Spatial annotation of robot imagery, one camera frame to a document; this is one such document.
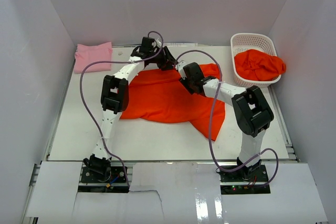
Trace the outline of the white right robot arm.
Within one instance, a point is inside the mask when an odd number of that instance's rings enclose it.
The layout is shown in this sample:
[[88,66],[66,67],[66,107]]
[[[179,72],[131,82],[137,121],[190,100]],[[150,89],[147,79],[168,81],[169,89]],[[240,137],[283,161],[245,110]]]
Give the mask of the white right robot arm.
[[182,85],[191,94],[199,94],[230,105],[234,110],[237,125],[242,132],[242,145],[237,157],[237,166],[227,169],[219,166],[224,173],[236,173],[247,182],[256,175],[261,165],[261,145],[274,114],[257,86],[241,88],[221,82],[213,76],[205,77],[201,72],[190,76],[183,74]]

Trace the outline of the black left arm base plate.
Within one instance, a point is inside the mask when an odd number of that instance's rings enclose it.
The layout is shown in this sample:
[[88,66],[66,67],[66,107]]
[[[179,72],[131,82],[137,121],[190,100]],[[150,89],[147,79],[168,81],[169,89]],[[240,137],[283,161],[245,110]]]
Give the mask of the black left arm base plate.
[[125,172],[122,166],[111,166],[102,175],[84,166],[81,170],[79,193],[122,193],[129,192]]

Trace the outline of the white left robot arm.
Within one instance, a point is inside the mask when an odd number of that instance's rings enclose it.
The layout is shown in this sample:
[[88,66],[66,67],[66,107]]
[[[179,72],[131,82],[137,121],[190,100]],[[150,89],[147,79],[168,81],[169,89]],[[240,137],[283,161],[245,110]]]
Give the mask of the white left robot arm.
[[102,106],[102,124],[93,116],[83,96],[83,76],[88,69],[94,65],[108,63],[107,61],[96,61],[88,64],[80,74],[79,91],[81,100],[93,122],[98,128],[100,140],[97,142],[93,153],[89,158],[83,160],[85,166],[93,173],[93,176],[101,182],[110,178],[111,161],[115,157],[124,166],[123,160],[112,154],[108,149],[108,143],[113,136],[117,122],[122,112],[129,104],[129,84],[132,80],[151,63],[154,63],[161,70],[172,70],[175,58],[167,46],[144,46],[140,45],[133,49],[128,61],[116,61],[115,64],[123,64],[123,67],[113,75],[106,75],[103,79],[100,103]]

